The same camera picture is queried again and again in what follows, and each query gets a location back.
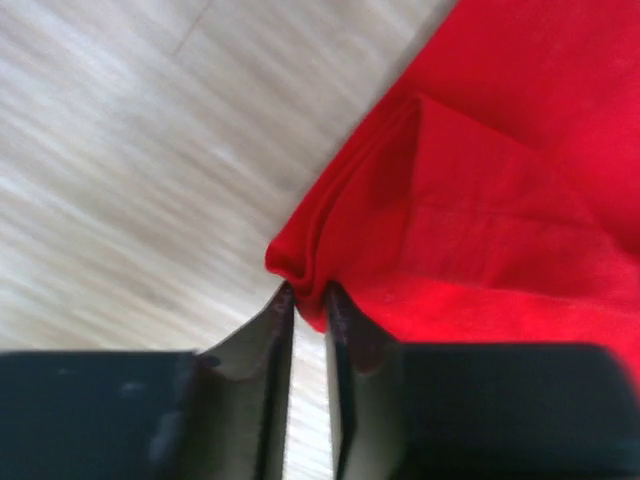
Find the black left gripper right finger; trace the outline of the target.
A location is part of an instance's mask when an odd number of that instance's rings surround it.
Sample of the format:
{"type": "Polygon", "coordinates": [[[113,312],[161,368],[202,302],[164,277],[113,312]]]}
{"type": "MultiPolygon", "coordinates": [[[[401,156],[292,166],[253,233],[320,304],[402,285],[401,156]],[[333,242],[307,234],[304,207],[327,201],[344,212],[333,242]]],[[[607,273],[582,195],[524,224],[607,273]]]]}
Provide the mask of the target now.
{"type": "Polygon", "coordinates": [[[400,456],[394,341],[338,285],[325,295],[334,477],[388,479],[400,456]]]}

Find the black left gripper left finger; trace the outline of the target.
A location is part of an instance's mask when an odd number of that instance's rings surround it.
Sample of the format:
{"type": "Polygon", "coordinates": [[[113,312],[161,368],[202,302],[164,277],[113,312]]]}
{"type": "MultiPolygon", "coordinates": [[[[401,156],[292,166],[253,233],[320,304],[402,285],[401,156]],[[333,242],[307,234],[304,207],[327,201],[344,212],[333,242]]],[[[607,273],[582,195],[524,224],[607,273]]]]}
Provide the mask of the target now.
{"type": "Polygon", "coordinates": [[[196,479],[282,477],[294,306],[281,284],[255,317],[199,355],[196,479]]]}

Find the red t shirt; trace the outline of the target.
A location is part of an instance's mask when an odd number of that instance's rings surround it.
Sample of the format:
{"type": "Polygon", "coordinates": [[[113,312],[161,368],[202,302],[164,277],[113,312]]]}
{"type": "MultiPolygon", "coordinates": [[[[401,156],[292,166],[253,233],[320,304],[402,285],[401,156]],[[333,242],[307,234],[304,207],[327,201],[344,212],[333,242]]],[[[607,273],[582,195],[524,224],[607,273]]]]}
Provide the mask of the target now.
{"type": "Polygon", "coordinates": [[[639,5],[461,1],[266,251],[302,317],[639,370],[639,5]]]}

